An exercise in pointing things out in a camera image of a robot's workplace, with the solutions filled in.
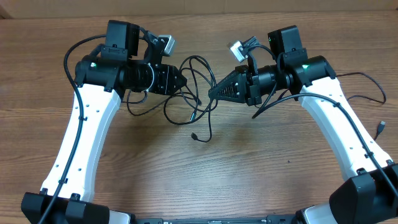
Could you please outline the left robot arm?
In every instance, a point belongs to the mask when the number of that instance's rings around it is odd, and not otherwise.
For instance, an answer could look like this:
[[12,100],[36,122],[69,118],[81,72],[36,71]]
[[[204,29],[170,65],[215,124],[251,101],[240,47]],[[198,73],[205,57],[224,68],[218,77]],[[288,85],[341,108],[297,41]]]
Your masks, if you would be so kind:
[[27,192],[21,210],[31,223],[135,223],[128,212],[95,204],[98,163],[109,126],[126,90],[171,96],[187,80],[162,63],[175,39],[143,27],[110,20],[104,42],[67,73],[73,109],[58,156],[40,192]]

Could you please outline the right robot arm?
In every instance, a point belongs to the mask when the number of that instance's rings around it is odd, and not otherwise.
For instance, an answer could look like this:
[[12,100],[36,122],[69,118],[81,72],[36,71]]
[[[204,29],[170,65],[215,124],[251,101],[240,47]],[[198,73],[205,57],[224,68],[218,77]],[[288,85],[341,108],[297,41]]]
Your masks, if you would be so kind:
[[274,65],[258,67],[255,37],[230,44],[239,61],[209,91],[212,100],[258,106],[275,105],[272,95],[290,91],[315,120],[341,169],[343,184],[327,202],[293,215],[269,215],[267,223],[379,223],[397,216],[397,164],[382,150],[350,107],[338,77],[325,57],[309,57],[296,26],[270,32],[267,51]]

